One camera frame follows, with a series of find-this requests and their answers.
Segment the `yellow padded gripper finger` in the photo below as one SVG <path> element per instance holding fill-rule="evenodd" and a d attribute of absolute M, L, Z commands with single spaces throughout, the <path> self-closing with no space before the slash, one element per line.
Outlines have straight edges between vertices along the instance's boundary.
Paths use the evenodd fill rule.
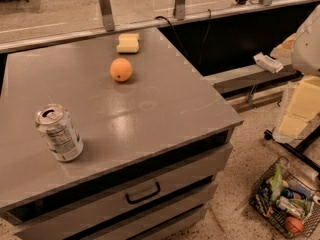
<path fill-rule="evenodd" d="M 280 112 L 273 138 L 280 143 L 290 143 L 320 113 L 320 77 L 306 76 L 289 82 L 280 103 Z"/>

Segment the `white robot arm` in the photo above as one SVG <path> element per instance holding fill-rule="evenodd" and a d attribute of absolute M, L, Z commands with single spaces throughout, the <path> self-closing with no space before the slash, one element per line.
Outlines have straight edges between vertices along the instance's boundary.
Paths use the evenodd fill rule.
<path fill-rule="evenodd" d="M 298 83 L 287 84 L 283 108 L 273 132 L 276 141 L 290 143 L 320 113 L 320 5 L 295 34 L 272 50 L 271 56 L 291 59 L 292 67 L 303 74 Z"/>

